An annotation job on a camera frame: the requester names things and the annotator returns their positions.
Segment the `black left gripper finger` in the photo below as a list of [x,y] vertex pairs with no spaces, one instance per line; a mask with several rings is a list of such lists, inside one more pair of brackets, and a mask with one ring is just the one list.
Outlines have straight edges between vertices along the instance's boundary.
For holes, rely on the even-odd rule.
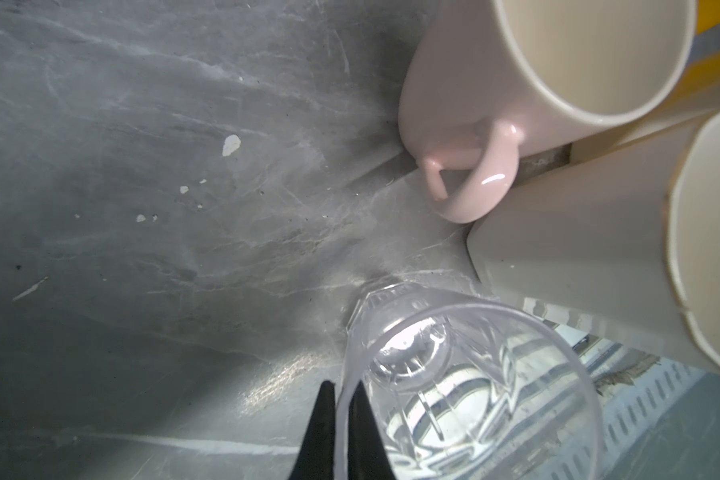
[[[349,479],[393,479],[395,474],[384,449],[363,385],[349,404],[348,444],[344,459]],[[291,479],[333,479],[336,443],[335,384],[321,383]]]

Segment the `clear glass cup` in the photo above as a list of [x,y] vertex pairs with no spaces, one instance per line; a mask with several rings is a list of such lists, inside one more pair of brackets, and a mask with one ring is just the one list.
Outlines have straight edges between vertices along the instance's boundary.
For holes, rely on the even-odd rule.
[[417,283],[347,325],[338,479],[597,479],[603,414],[573,348],[515,308]]

